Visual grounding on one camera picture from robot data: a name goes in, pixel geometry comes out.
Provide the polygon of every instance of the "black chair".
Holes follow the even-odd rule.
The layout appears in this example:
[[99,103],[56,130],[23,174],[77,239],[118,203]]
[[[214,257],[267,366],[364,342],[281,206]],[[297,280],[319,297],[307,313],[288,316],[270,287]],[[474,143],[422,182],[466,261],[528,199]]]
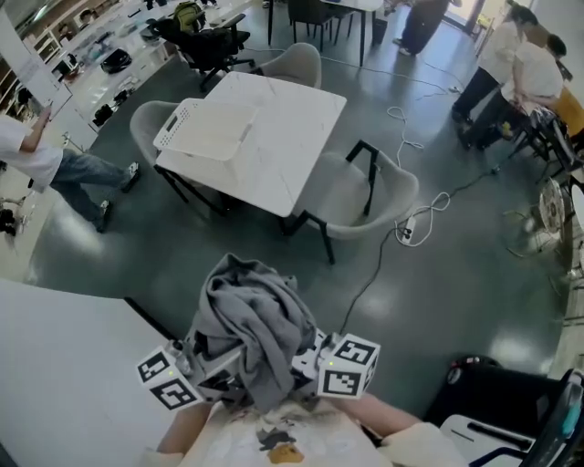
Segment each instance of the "black chair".
[[219,71],[228,73],[229,67],[247,63],[250,67],[256,65],[252,59],[239,60],[235,55],[244,49],[244,42],[250,34],[237,31],[237,23],[245,15],[237,15],[232,20],[216,29],[204,29],[193,35],[181,31],[179,25],[171,19],[163,19],[151,25],[152,29],[163,39],[175,44],[189,63],[189,67],[202,73],[209,72],[200,85],[202,92],[205,85]]
[[288,15],[294,31],[296,44],[296,23],[306,23],[307,34],[310,35],[310,26],[314,25],[313,37],[320,26],[320,52],[324,41],[325,26],[328,28],[328,40],[332,40],[332,19],[335,13],[332,8],[320,0],[288,0]]

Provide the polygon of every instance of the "backpack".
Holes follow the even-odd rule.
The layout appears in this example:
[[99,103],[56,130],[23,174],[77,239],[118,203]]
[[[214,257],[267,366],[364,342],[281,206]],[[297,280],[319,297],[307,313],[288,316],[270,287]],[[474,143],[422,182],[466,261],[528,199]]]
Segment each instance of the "backpack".
[[204,14],[199,15],[202,12],[195,2],[183,2],[174,9],[174,22],[182,32],[192,36],[204,27]]

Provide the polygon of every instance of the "gray chair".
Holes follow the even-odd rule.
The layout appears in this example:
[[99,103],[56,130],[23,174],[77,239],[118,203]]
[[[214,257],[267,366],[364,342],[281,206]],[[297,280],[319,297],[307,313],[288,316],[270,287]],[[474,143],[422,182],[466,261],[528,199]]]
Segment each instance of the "gray chair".
[[[369,174],[353,160],[363,150],[370,153]],[[380,172],[387,202],[369,219],[376,174]],[[293,235],[306,222],[318,228],[327,248],[328,260],[335,264],[331,238],[352,240],[370,234],[406,214],[418,196],[418,179],[399,168],[387,155],[363,140],[346,159],[324,153],[308,179],[293,214],[290,227],[282,222],[284,235]]]
[[181,192],[176,182],[180,183],[184,188],[194,194],[213,211],[224,215],[223,208],[217,207],[197,191],[195,187],[201,185],[197,185],[192,182],[189,183],[177,173],[167,171],[166,169],[156,165],[156,158],[158,157],[159,151],[154,146],[154,139],[156,138],[156,135],[164,123],[166,123],[168,118],[177,107],[178,104],[173,104],[171,102],[161,102],[159,100],[153,100],[152,102],[146,102],[145,104],[142,104],[131,116],[131,136],[134,138],[138,148],[140,148],[144,159],[164,178],[164,180],[166,180],[172,186],[172,189],[181,197],[184,202],[189,202],[189,200],[184,195],[184,193]]
[[288,16],[292,22],[294,42],[296,43],[296,23],[306,23],[307,34],[310,35],[309,25],[314,25],[313,37],[320,26],[320,52],[322,52],[325,26],[328,28],[329,40],[332,40],[332,19],[335,15],[327,4],[320,0],[288,0]]
[[290,46],[278,58],[260,65],[252,73],[320,89],[320,54],[314,46],[300,42]]

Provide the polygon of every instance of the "power strip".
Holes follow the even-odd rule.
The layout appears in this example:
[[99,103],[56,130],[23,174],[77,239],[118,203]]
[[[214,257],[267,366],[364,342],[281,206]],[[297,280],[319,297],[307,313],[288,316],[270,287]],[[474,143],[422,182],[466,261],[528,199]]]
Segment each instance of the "power strip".
[[410,217],[408,219],[408,223],[405,224],[405,228],[403,229],[403,235],[401,236],[401,243],[402,244],[410,244],[412,241],[413,236],[413,228],[416,226],[416,218]]

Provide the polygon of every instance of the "white t-shirt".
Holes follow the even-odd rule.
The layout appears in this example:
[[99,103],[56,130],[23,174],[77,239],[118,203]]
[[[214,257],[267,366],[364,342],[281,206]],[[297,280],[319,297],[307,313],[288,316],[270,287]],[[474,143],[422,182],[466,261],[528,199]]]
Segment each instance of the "white t-shirt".
[[35,152],[21,152],[23,139],[32,130],[18,120],[0,116],[0,160],[21,171],[39,187],[47,187],[55,177],[63,150],[41,139]]
[[491,75],[499,84],[504,84],[513,71],[515,53],[521,46],[524,35],[519,34],[513,21],[503,23],[487,41],[478,66]]
[[[524,92],[541,98],[559,99],[564,88],[564,78],[559,71],[556,59],[545,49],[526,42],[516,53],[523,63],[521,87]],[[501,88],[501,94],[507,101],[515,96],[515,81],[511,77]],[[524,110],[530,115],[537,108],[533,102],[524,102]]]
[[451,440],[428,423],[394,434],[379,449],[359,425],[321,401],[313,412],[287,402],[265,417],[254,410],[214,413],[181,454],[146,451],[139,467],[467,467]]

